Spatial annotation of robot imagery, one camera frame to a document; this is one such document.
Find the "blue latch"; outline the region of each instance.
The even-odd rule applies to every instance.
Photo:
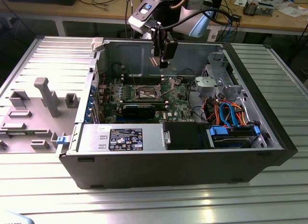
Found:
[[[227,130],[226,127],[212,126],[210,128],[210,134],[211,134],[211,136],[214,136],[214,135],[228,135],[228,130]]]
[[[59,136],[57,139],[58,145],[68,145],[70,143],[71,136]]]
[[[258,126],[255,126],[255,127],[254,127],[254,130],[255,130],[256,134],[259,136],[259,135],[260,135],[260,129],[259,129],[259,127],[258,127]]]

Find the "open computer chassis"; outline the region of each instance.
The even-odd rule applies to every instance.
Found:
[[[97,50],[60,155],[80,188],[248,182],[296,153],[231,45],[181,43],[163,70],[148,41]]]

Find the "side panel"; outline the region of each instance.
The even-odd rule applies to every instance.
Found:
[[[284,162],[286,162],[290,157],[292,157],[294,154],[296,154],[297,149],[294,146],[288,134],[286,133],[286,131],[284,130],[283,126],[280,124],[275,113],[269,106],[268,102],[262,95],[261,91],[257,87],[256,83],[254,82],[250,74],[248,73],[241,59],[238,57],[234,48],[231,46],[230,43],[225,43],[224,48],[229,55],[229,58],[230,58],[229,62],[232,62],[232,65],[236,68],[237,72],[239,73],[239,76],[245,82],[245,85],[249,93],[252,95],[255,103],[260,109],[270,129],[273,131],[274,135],[276,136],[279,144],[285,149],[283,150],[284,152],[283,157],[276,162],[277,165],[281,165]]]
[[[283,154],[280,150],[61,156],[82,189],[249,182]]]

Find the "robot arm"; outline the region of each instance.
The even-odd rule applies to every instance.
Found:
[[[166,68],[178,45],[171,35],[173,28],[200,37],[210,20],[217,22],[211,17],[214,11],[229,17],[230,22],[221,25],[231,23],[231,16],[226,11],[211,6],[212,0],[144,0],[128,22],[139,33],[151,33],[154,46],[151,62],[154,66]]]

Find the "connector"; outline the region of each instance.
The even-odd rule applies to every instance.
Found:
[[[240,15],[238,15],[238,14],[233,14],[232,15],[232,21],[233,22],[239,23],[241,21],[241,19],[242,19],[242,17]]]

